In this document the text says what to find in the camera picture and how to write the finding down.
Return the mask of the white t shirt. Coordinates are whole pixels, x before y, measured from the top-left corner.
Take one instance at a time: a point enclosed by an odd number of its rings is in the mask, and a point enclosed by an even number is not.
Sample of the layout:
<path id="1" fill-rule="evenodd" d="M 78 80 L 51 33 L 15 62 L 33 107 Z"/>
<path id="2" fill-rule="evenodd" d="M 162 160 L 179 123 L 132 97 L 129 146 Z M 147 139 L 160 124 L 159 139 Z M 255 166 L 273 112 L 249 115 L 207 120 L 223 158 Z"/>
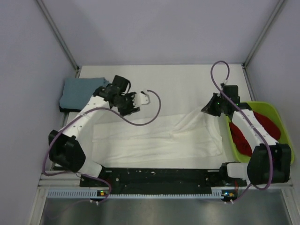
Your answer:
<path id="1" fill-rule="evenodd" d="M 196 108 L 188 114 L 159 116 L 146 126 L 127 122 L 97 124 L 93 131 L 91 158 L 105 166 L 184 167 L 194 160 L 223 153 L 218 119 Z"/>

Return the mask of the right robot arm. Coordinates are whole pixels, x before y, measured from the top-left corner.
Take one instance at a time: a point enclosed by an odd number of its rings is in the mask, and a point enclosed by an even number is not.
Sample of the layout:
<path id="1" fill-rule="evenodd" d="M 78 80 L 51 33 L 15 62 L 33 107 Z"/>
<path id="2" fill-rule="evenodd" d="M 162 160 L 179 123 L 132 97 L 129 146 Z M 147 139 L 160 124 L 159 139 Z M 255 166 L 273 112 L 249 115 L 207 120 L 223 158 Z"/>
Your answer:
<path id="1" fill-rule="evenodd" d="M 250 181 L 254 186 L 286 183 L 290 178 L 292 151 L 288 144 L 280 144 L 255 117 L 248 103 L 242 103 L 237 85 L 221 84 L 201 110 L 211 116 L 224 114 L 247 140 L 252 156 L 248 163 L 226 163 L 219 173 L 223 185 L 231 185 L 236 178 Z"/>

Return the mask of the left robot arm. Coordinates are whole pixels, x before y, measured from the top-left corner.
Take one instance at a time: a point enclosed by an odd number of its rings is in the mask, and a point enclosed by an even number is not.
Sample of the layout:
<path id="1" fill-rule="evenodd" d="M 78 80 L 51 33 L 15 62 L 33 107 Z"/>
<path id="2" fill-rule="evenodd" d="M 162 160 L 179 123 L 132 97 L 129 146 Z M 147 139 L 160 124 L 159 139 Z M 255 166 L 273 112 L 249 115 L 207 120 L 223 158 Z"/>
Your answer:
<path id="1" fill-rule="evenodd" d="M 88 155 L 92 151 L 93 127 L 104 115 L 117 108 L 115 114 L 121 118 L 140 111 L 148 103 L 145 92 L 131 92 L 131 82 L 116 75 L 112 83 L 97 87 L 82 110 L 61 130 L 53 130 L 49 136 L 46 159 L 62 166 L 64 172 L 90 176 L 96 186 L 106 182 L 103 166 Z"/>

